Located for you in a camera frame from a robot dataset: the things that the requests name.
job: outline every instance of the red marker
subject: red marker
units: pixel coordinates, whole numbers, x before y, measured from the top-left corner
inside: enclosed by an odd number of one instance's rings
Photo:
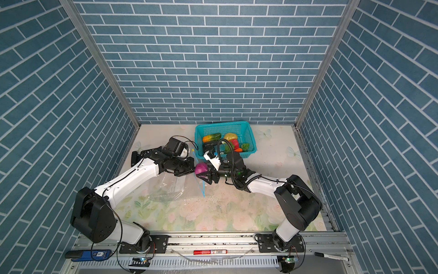
[[[193,255],[210,255],[210,254],[227,254],[228,251],[226,249],[218,249],[218,250],[194,250]]]

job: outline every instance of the clear plastic bag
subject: clear plastic bag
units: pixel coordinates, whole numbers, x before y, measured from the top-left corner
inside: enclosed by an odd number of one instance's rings
[[[194,165],[198,163],[189,146],[189,157],[194,157]],[[163,172],[158,176],[148,180],[141,185],[136,191],[141,191],[143,196],[148,196],[150,200],[156,202],[169,202],[180,199],[201,198],[205,197],[205,183],[196,178],[194,173],[185,176],[176,177],[175,175]]]

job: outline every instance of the black bracket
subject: black bracket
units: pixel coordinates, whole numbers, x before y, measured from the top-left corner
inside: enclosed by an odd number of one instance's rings
[[[151,247],[153,248],[154,244],[155,244],[155,253],[156,254],[163,254],[166,253],[166,249],[167,249],[167,242],[169,240],[169,236],[168,235],[151,235],[152,238],[152,242],[151,242]],[[122,243],[119,253],[120,254],[138,254],[136,252],[136,247],[135,245],[130,245],[128,243]],[[153,254],[153,250],[150,250],[148,252],[148,256],[151,256]]]
[[[279,252],[279,250],[275,247],[273,242],[272,234],[256,234],[255,239],[258,242],[258,251],[260,253],[272,253]],[[303,238],[301,235],[295,235],[292,237],[290,241],[287,242],[285,251],[289,251],[289,248],[293,246],[297,252],[304,252],[304,244]]]

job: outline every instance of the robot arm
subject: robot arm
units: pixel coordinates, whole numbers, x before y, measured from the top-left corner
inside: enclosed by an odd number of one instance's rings
[[[151,244],[149,231],[137,223],[118,222],[113,209],[138,186],[164,171],[175,176],[195,172],[209,184],[218,183],[220,177],[231,178],[239,190],[275,197],[286,216],[273,232],[274,244],[280,251],[287,250],[291,238],[304,230],[321,210],[318,198],[296,175],[282,179],[262,176],[247,169],[237,152],[227,155],[228,163],[207,152],[205,158],[210,161],[194,168],[194,159],[187,154],[187,144],[175,138],[163,148],[142,151],[141,160],[130,170],[95,189],[85,187],[78,192],[71,225],[94,243],[107,238],[120,240],[122,235],[122,242],[135,245],[137,252],[147,251]]]
[[[212,184],[218,183],[219,177],[231,178],[233,185],[247,192],[255,192],[276,198],[286,216],[286,219],[273,232],[273,241],[280,251],[290,247],[291,238],[299,231],[303,231],[317,217],[322,208],[321,201],[296,175],[289,178],[270,178],[247,169],[242,157],[237,152],[227,154],[227,163],[223,163],[219,156],[212,151],[204,154],[207,163],[199,163],[195,168],[198,178]]]
[[[170,138],[166,146],[141,152],[143,158],[130,170],[94,189],[84,187],[77,195],[70,223],[94,243],[105,239],[136,245],[143,252],[150,247],[149,231],[139,224],[117,221],[114,208],[128,194],[158,174],[171,170],[175,176],[194,171],[194,159],[187,157],[188,146]]]

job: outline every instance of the teal plastic basket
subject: teal plastic basket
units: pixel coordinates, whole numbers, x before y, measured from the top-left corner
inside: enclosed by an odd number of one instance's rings
[[[248,122],[229,122],[229,123],[217,123],[217,124],[208,124],[208,125],[199,125],[196,127],[194,131],[194,139],[196,140],[196,144],[199,147],[199,150],[196,153],[196,157],[198,159],[204,158],[204,152],[202,151],[202,138],[209,134],[213,133],[221,133],[222,137],[227,133],[235,133],[237,134],[237,140],[239,145],[248,143],[249,150],[247,152],[241,152],[240,156],[242,158],[248,158],[251,154],[257,151],[257,146],[255,145],[254,134],[252,133],[251,126],[249,126]]]

